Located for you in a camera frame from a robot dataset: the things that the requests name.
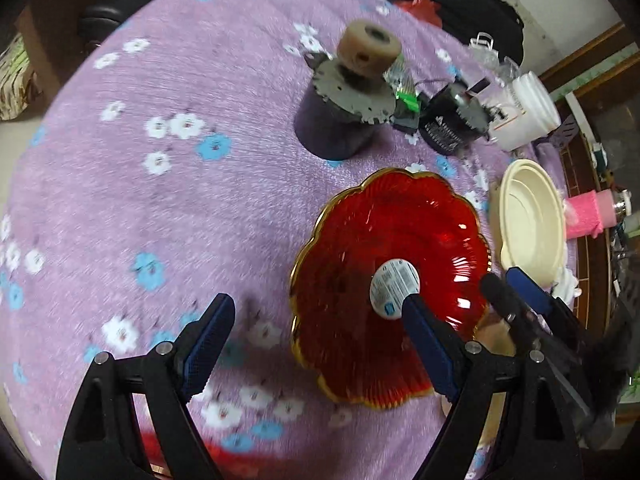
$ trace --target red plate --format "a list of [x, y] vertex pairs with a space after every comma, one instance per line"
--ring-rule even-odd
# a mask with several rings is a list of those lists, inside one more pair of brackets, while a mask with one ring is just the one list
[[486, 303], [478, 283], [491, 268], [473, 206], [434, 173], [387, 168], [335, 196], [302, 248], [290, 284], [292, 349], [335, 402], [392, 408], [431, 382], [402, 320], [373, 311], [369, 286], [386, 261], [420, 276], [435, 315], [471, 339]]

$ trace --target blue gripper pad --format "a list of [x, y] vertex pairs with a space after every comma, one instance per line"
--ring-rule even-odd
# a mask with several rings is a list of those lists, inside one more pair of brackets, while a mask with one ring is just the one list
[[[459, 388], [454, 380], [453, 361], [447, 353], [446, 348], [436, 337], [434, 329], [430, 326], [430, 321], [446, 324], [454, 338], [458, 338], [452, 327], [448, 323], [435, 319], [433, 314], [426, 312], [427, 306], [417, 294], [412, 294], [406, 298], [402, 304], [402, 324], [411, 342], [414, 344], [418, 356], [427, 370], [433, 389], [454, 402], [458, 398]], [[438, 330], [445, 334], [446, 329]]]
[[191, 349], [188, 354], [177, 353], [177, 359], [182, 358], [178, 370], [182, 369], [180, 391], [186, 402], [204, 390], [235, 320], [234, 300], [218, 294], [200, 319], [189, 323], [176, 340], [176, 344], [184, 341], [187, 351]]
[[520, 299], [534, 312], [543, 316], [551, 312], [551, 297], [536, 282], [527, 276], [520, 267], [511, 267], [505, 275], [507, 285], [518, 293]]

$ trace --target metal screw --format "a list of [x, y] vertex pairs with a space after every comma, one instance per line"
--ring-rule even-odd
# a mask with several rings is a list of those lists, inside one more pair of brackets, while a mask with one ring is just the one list
[[107, 352], [100, 352], [96, 357], [94, 357], [94, 362], [97, 365], [104, 364], [109, 360], [109, 354]]
[[174, 345], [168, 341], [162, 341], [158, 346], [156, 346], [156, 352], [160, 355], [167, 355], [173, 349]]
[[482, 351], [482, 345], [478, 341], [469, 341], [465, 344], [465, 350], [470, 354], [479, 354]]
[[529, 357], [535, 363], [541, 363], [545, 360], [545, 355], [540, 350], [532, 350], [529, 352]]

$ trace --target floor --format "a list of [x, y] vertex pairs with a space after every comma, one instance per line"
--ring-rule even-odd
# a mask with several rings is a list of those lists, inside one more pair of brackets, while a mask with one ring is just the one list
[[[8, 199], [11, 174], [16, 164], [19, 163], [20, 156], [29, 145], [31, 137], [38, 129], [44, 111], [44, 100], [39, 98], [27, 108], [18, 120], [0, 122], [0, 216], [4, 213], [4, 205]], [[0, 419], [20, 450], [25, 456], [28, 456], [3, 388], [0, 388]]]

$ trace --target purple tablecloth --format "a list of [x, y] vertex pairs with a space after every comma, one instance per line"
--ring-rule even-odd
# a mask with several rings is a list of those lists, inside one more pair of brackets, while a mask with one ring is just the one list
[[[232, 473], [412, 478], [444, 421], [439, 401], [334, 406], [291, 355], [289, 273], [321, 207], [387, 166], [446, 177], [490, 240], [487, 190], [514, 155], [480, 140], [447, 160], [389, 127], [343, 163], [305, 151], [292, 130], [310, 78], [300, 52], [332, 51], [355, 18], [395, 32], [417, 80], [488, 75], [385, 0], [155, 0], [60, 92], [0, 230], [0, 377], [46, 478], [95, 354], [147, 352], [217, 292], [234, 298], [236, 326], [190, 409], [204, 439], [238, 457]], [[564, 189], [558, 156], [545, 159]], [[242, 462], [255, 456], [278, 467]]]

